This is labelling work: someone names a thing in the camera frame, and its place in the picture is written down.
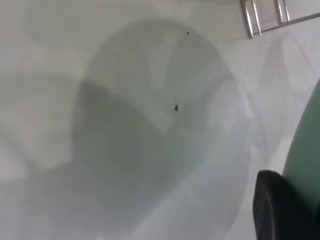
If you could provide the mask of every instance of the chrome bar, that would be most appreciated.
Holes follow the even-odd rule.
[[[290,21],[290,16],[289,16],[289,10],[288,10],[288,6],[287,6],[287,0],[283,0],[283,4],[284,4],[284,8],[285,8],[286,19],[289,22]]]
[[[290,26],[293,24],[302,23],[302,22],[305,22],[305,21],[308,21],[311,19],[316,19],[316,18],[320,18],[320,12],[313,14],[313,15],[310,15],[310,16],[304,16],[304,17],[300,17],[300,18],[297,18],[297,19],[294,19],[291,21],[284,22],[284,23],[280,24],[279,26],[275,26],[275,27],[271,27],[269,29],[262,30],[261,33],[266,33],[266,32],[272,31],[272,30],[281,29],[281,28],[284,28],[284,27],[287,27],[287,26]]]
[[[242,11],[243,11],[243,16],[244,16],[244,19],[245,19],[246,29],[248,31],[249,38],[253,39],[254,38],[254,32],[252,30],[249,10],[248,10],[248,7],[246,5],[246,1],[247,0],[241,0],[241,8],[242,8]]]
[[[256,25],[258,26],[259,35],[261,36],[262,33],[261,33],[261,27],[260,27],[260,23],[259,23],[258,11],[257,11],[257,6],[256,6],[255,0],[252,0],[252,5],[253,5],[253,10],[254,10]]]
[[[284,22],[284,16],[282,15],[280,0],[275,0],[275,5],[277,6],[276,13],[278,15],[279,24],[282,24]]]

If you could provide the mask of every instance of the green object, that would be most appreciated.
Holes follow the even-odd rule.
[[[316,216],[320,204],[320,83],[304,110],[295,133],[283,176]]]

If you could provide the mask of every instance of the metal railing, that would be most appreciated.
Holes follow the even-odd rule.
[[[240,0],[240,1],[241,1],[241,7],[242,7],[242,11],[243,11],[243,15],[244,15],[244,19],[245,19],[245,23],[246,23],[246,27],[247,27],[247,31],[248,31],[248,35],[249,35],[250,39],[253,39],[256,35],[261,36],[265,32],[269,32],[269,31],[272,31],[275,29],[280,29],[280,28],[283,28],[286,26],[290,26],[293,24],[301,23],[301,22],[304,22],[307,20],[311,20],[311,19],[315,19],[315,18],[320,17],[320,13],[316,13],[313,15],[304,16],[304,17],[300,17],[300,18],[297,18],[294,20],[290,20],[289,10],[288,10],[288,6],[287,6],[287,0],[275,0],[275,10],[276,10],[277,17],[278,17],[278,25],[271,27],[271,28],[262,29],[260,21],[259,21],[259,14],[258,14],[258,10],[257,10],[256,0]],[[253,24],[251,22],[248,4],[251,4],[253,7],[255,24],[256,24],[256,28],[257,28],[256,32],[253,31]]]

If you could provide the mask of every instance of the white floor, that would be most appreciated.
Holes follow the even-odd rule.
[[[239,0],[0,1],[0,239],[256,239],[319,24],[248,40]]]

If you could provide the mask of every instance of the black object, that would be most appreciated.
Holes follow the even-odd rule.
[[[253,199],[257,240],[320,240],[320,225],[280,174],[258,173]]]

